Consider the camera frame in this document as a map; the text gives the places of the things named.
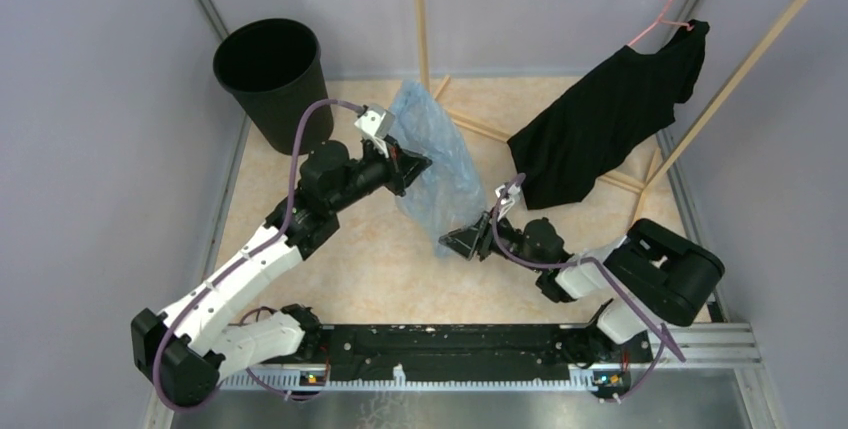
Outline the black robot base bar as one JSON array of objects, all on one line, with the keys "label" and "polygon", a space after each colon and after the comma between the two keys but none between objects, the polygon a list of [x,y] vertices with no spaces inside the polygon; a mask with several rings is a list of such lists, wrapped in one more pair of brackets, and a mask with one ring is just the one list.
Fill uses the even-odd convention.
[{"label": "black robot base bar", "polygon": [[566,380],[579,369],[648,363],[647,336],[616,345],[582,325],[324,325],[274,364],[313,364],[333,382],[383,381],[400,366],[412,382]]}]

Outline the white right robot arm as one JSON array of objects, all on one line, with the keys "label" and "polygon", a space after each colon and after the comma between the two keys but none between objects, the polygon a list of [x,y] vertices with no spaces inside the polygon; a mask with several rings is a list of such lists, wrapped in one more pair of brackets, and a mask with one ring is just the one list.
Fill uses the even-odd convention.
[{"label": "white right robot arm", "polygon": [[518,229],[506,218],[485,213],[439,242],[466,259],[497,254],[538,272],[537,287],[555,303],[613,290],[615,299],[601,309],[586,334],[589,353],[600,361],[614,360],[645,331],[677,352],[669,326],[691,326],[725,274],[716,255],[647,218],[611,243],[575,254],[566,251],[546,218]]}]

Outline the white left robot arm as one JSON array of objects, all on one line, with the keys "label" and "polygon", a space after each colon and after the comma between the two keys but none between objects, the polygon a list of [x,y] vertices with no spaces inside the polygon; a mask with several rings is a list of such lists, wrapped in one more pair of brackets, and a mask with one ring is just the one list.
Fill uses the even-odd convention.
[{"label": "white left robot arm", "polygon": [[392,137],[362,142],[353,159],[330,140],[309,153],[294,191],[238,254],[179,301],[131,322],[134,362],[169,408],[199,408],[225,378],[267,360],[308,362],[319,353],[320,322],[293,304],[246,325],[233,318],[271,282],[312,256],[340,228],[339,212],[385,188],[402,197],[432,162]]}]

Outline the blue plastic trash bag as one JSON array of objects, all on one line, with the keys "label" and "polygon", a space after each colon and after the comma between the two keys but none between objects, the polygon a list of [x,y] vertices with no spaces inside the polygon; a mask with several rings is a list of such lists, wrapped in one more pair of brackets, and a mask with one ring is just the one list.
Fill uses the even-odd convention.
[{"label": "blue plastic trash bag", "polygon": [[390,135],[431,165],[396,199],[396,206],[427,235],[434,255],[451,251],[439,243],[448,232],[476,222],[486,209],[485,189],[463,135],[422,84],[405,80],[390,104]]}]

